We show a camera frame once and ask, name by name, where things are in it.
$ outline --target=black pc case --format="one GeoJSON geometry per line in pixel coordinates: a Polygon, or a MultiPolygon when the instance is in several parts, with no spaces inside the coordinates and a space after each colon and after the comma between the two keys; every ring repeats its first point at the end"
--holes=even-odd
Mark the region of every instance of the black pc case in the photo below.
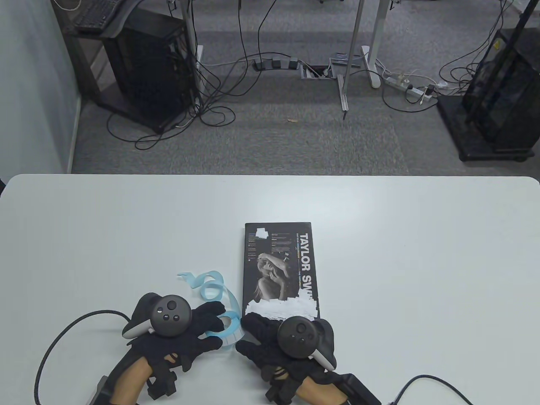
{"type": "Polygon", "coordinates": [[[183,20],[135,8],[104,47],[120,92],[149,120],[192,104],[197,88],[183,20]]]}
{"type": "MultiPolygon", "coordinates": [[[[498,30],[463,97],[472,108],[513,29],[498,30]]],[[[530,153],[540,137],[540,31],[526,28],[478,109],[475,124],[497,152],[530,153]]]]}

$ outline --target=book cover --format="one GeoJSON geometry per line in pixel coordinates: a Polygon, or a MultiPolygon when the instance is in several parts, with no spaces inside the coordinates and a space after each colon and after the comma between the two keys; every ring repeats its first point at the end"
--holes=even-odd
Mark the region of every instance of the book cover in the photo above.
{"type": "Polygon", "coordinates": [[[319,317],[311,223],[246,224],[242,310],[270,319],[319,317]]]}

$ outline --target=gray carpet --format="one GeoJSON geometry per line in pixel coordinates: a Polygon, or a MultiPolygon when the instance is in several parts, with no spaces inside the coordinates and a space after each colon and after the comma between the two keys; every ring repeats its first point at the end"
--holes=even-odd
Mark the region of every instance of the gray carpet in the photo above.
{"type": "MultiPolygon", "coordinates": [[[[152,10],[167,10],[165,0],[144,4],[152,10]]],[[[194,3],[204,63],[227,62],[242,55],[236,4],[237,0],[194,3]]],[[[242,0],[248,53],[257,51],[257,27],[270,4],[271,0],[242,0]]],[[[317,0],[278,0],[261,33],[261,50],[327,64],[331,53],[348,52],[356,7],[355,0],[326,0],[322,5],[317,0]]],[[[376,8],[377,1],[367,0],[360,44],[369,41],[376,8]]],[[[380,59],[389,69],[418,69],[419,74],[437,78],[441,65],[485,40],[498,8],[497,0],[405,0],[388,13],[380,59]]],[[[517,12],[510,9],[506,24],[512,26],[516,20],[517,12]]],[[[229,67],[210,69],[224,75],[229,67]]],[[[234,75],[241,72],[238,66],[234,75]]],[[[246,85],[255,73],[250,72],[248,79],[246,85]]],[[[113,80],[110,69],[105,69],[100,80],[102,85],[113,80]]],[[[232,125],[211,128],[197,121],[182,135],[149,151],[137,151],[112,138],[105,128],[109,113],[88,103],[80,117],[73,172],[540,178],[540,158],[536,157],[521,164],[460,162],[436,108],[416,114],[392,111],[383,104],[381,90],[368,85],[364,73],[352,77],[348,97],[350,112],[343,121],[335,81],[300,80],[299,73],[292,71],[265,72],[247,95],[224,103],[236,113],[232,125]]],[[[409,107],[403,93],[387,89],[385,98],[398,108],[409,107]]],[[[129,139],[149,133],[122,117],[113,118],[111,129],[129,139]]]]}

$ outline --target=blue ribbon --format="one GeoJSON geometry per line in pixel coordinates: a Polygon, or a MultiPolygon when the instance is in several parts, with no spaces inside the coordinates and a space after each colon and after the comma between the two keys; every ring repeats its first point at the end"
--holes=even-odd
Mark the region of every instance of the blue ribbon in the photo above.
{"type": "Polygon", "coordinates": [[[242,339],[244,332],[240,327],[241,310],[238,305],[238,300],[233,293],[225,287],[223,276],[220,272],[210,271],[203,274],[199,274],[195,277],[191,273],[179,273],[179,277],[182,277],[184,281],[193,289],[200,287],[200,294],[204,301],[221,301],[223,299],[224,292],[228,293],[229,301],[231,303],[231,310],[218,315],[219,318],[230,318],[231,324],[222,332],[206,332],[206,336],[217,336],[223,340],[224,346],[233,345],[240,339],[242,339]],[[211,277],[213,280],[205,281],[207,277],[211,277]],[[217,290],[218,293],[214,296],[208,296],[207,289],[212,288],[217,290]]]}

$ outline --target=keyboard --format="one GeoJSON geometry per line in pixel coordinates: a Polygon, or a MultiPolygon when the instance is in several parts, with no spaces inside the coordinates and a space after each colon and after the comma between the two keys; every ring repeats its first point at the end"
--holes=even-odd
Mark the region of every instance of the keyboard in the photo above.
{"type": "Polygon", "coordinates": [[[78,31],[102,33],[125,0],[91,0],[89,6],[73,20],[78,31]]]}

